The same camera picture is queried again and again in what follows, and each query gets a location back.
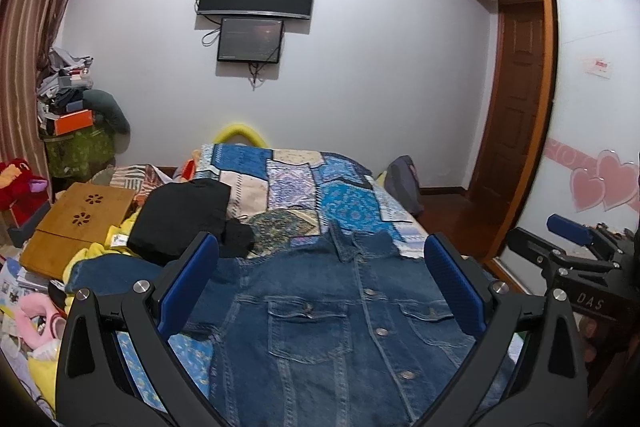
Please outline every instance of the orange box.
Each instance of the orange box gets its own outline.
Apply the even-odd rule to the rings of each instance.
[[[56,136],[68,132],[77,131],[94,124],[94,112],[90,109],[76,111],[71,114],[61,116],[54,121],[54,131]]]

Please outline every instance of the curtain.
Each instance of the curtain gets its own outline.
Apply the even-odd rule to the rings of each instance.
[[[0,0],[0,160],[25,158],[48,177],[38,138],[36,88],[49,74],[52,45],[68,0]],[[0,215],[0,244],[6,243]]]

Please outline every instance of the pink heart decal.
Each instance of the pink heart decal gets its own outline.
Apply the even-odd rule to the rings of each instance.
[[[598,155],[596,176],[605,184],[604,209],[611,210],[627,201],[631,201],[638,193],[638,174],[640,169],[633,163],[620,163],[620,158],[613,151],[602,151]]]
[[[604,199],[604,180],[592,178],[587,169],[575,169],[571,172],[571,194],[577,212],[593,208]]]

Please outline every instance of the green bag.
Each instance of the green bag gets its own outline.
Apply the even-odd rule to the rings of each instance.
[[[54,178],[88,181],[115,154],[113,134],[101,126],[92,125],[42,140],[47,150],[49,174]]]

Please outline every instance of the gray backpack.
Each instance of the gray backpack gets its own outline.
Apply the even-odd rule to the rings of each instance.
[[[412,216],[417,216],[424,210],[420,202],[418,173],[414,161],[409,156],[400,156],[389,165],[384,186]]]

